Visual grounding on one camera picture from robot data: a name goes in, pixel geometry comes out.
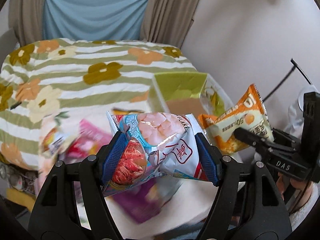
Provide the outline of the right hand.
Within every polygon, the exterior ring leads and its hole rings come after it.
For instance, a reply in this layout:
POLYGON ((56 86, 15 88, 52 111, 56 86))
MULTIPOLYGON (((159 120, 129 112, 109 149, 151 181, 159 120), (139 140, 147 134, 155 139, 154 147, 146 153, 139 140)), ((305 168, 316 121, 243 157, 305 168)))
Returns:
MULTIPOLYGON (((285 192, 285 184, 284 184, 284 175, 282 173, 278 173, 278 180, 276 182, 277 188, 281 194, 281 197, 283 198, 283 193, 285 192)), ((296 189, 301 192, 301 196, 298 197, 299 202, 296 204, 295 209, 300 209, 303 207, 309 200, 311 194, 312 194, 312 182, 308 181, 297 181, 294 179, 290 179, 290 184, 296 189)))

